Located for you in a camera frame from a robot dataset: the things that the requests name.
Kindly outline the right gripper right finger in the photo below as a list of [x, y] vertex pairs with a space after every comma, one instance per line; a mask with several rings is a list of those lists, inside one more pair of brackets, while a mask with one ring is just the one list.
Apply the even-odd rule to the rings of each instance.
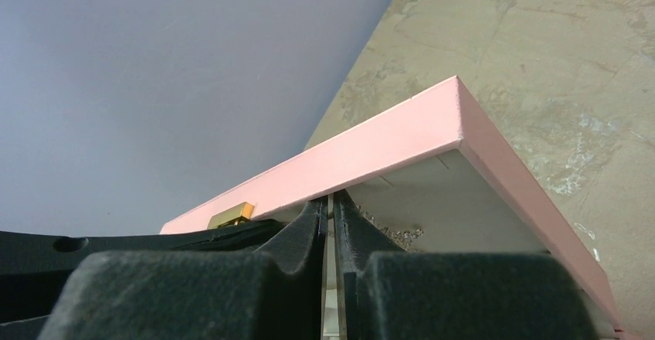
[[334, 194], [344, 339], [597, 339], [570, 273], [531, 253], [411, 253]]

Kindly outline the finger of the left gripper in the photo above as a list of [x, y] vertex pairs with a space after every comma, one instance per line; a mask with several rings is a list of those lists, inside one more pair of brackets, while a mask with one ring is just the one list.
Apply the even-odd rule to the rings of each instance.
[[1, 337], [36, 339], [71, 273], [109, 250], [253, 250], [284, 228], [276, 220], [194, 233], [145, 236], [49, 236], [1, 233]]

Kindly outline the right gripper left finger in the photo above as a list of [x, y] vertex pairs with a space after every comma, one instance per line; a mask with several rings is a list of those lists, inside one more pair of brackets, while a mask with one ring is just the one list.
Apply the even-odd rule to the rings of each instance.
[[319, 339], [328, 200], [252, 252], [107, 251], [72, 273], [42, 339]]

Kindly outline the silver crystal jewelry pile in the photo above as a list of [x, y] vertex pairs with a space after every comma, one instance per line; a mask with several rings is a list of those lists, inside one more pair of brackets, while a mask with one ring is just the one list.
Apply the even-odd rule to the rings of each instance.
[[422, 249], [416, 246], [416, 241], [425, 233], [424, 229], [420, 225], [414, 224], [407, 228], [389, 226], [387, 223], [380, 223], [376, 217], [370, 212], [366, 211], [362, 205], [356, 204], [356, 207], [360, 214], [368, 222], [370, 222], [377, 230], [392, 240], [396, 245], [403, 248], [405, 251], [423, 252]]

